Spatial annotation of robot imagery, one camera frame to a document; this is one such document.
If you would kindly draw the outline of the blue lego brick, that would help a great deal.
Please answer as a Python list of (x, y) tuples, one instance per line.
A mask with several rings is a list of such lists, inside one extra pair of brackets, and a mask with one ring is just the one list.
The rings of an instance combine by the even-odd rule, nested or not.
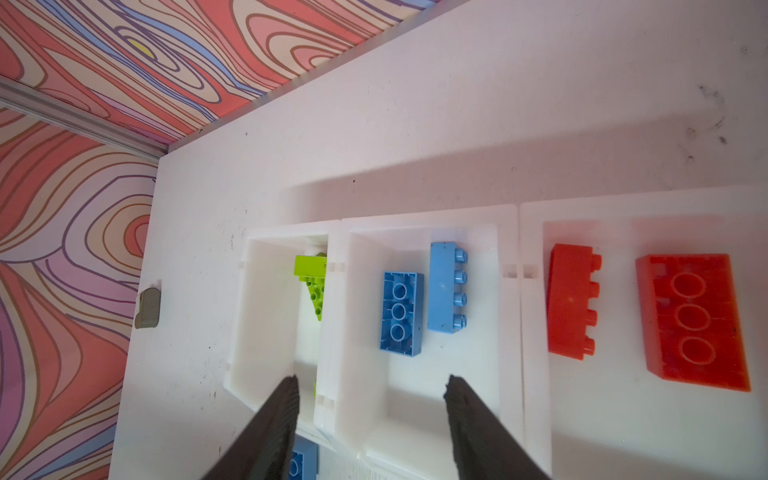
[(421, 353), (424, 324), (424, 275), (385, 271), (379, 348), (415, 357)]
[(289, 480), (316, 480), (319, 468), (319, 446), (301, 436), (296, 436), (289, 463)]

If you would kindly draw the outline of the green lego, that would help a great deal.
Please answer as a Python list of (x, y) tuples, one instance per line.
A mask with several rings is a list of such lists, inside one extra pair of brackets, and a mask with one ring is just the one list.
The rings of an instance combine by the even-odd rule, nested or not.
[(294, 275), (306, 285), (318, 321), (322, 320), (323, 315), (326, 271), (325, 253), (315, 256), (300, 255), (295, 259)]

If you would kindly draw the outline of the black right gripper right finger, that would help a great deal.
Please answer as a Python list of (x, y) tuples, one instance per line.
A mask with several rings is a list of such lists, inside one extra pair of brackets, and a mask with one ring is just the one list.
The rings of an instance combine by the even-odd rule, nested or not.
[(453, 458), (461, 479), (546, 479), (469, 383), (450, 376), (446, 393)]

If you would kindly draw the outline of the white container compartment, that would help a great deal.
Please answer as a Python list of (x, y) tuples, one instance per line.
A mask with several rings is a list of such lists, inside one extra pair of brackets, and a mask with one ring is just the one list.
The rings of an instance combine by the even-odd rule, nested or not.
[[(524, 445), (558, 479), (767, 475), (767, 188), (763, 184), (529, 202), (520, 209)], [(552, 247), (602, 258), (583, 360), (548, 349)], [(751, 388), (667, 381), (646, 366), (635, 262), (726, 254)]]
[[(467, 326), (426, 331), (422, 351), (382, 351), (386, 271), (429, 269), (430, 247), (468, 254)], [(518, 210), (512, 205), (342, 220), (329, 237), (316, 427), (339, 454), (409, 479), (453, 479), (444, 394), (464, 378), (504, 427), (523, 440)]]

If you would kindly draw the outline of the white container middle compartment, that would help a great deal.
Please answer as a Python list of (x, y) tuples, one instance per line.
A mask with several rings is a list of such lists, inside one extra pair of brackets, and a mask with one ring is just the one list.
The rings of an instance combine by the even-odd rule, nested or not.
[[(426, 331), (422, 351), (382, 351), (386, 271), (429, 269), (430, 247), (468, 254), (467, 326)], [(518, 210), (512, 205), (342, 220), (329, 237), (316, 427), (339, 454), (409, 479), (453, 479), (444, 394), (464, 378), (504, 427), (523, 440)]]

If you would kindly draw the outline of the white container right compartment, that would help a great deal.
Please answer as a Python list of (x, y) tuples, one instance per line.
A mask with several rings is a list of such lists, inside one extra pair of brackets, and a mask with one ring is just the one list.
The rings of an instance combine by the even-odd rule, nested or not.
[[(767, 475), (767, 188), (763, 184), (529, 202), (520, 209), (524, 445), (558, 479)], [(602, 258), (583, 360), (548, 349), (552, 247)], [(646, 366), (635, 262), (726, 254), (751, 388), (667, 381)]]

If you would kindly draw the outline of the light blue lego studs up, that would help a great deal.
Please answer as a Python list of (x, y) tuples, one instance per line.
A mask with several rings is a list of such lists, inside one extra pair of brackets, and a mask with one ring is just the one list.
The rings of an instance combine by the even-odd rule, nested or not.
[(467, 325), (464, 286), (468, 281), (468, 253), (453, 242), (430, 246), (427, 325), (430, 331), (453, 334)]

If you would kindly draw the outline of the olive small object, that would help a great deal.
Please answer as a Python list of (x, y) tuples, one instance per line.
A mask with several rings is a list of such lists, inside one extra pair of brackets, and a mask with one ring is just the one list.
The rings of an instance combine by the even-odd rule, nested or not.
[(138, 298), (137, 312), (134, 318), (136, 329), (156, 328), (161, 310), (161, 291), (156, 287), (144, 290)]

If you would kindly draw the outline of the red lego brick upside down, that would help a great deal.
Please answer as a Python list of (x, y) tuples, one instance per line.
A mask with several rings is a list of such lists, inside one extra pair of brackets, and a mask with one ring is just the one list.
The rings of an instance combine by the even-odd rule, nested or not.
[(730, 256), (646, 255), (635, 267), (648, 371), (663, 380), (749, 392)]

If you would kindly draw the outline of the red lego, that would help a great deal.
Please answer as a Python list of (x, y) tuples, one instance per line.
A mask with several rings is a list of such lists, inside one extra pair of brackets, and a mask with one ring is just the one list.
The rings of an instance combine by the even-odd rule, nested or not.
[(591, 279), (602, 267), (602, 257), (592, 247), (555, 244), (548, 272), (547, 333), (549, 352), (582, 361), (595, 353), (588, 327), (598, 322), (589, 301), (600, 295), (600, 285)]

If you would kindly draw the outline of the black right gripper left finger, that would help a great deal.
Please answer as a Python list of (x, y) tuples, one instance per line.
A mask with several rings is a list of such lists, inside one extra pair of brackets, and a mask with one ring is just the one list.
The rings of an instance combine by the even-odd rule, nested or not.
[(203, 479), (288, 479), (298, 415), (298, 379), (285, 377)]

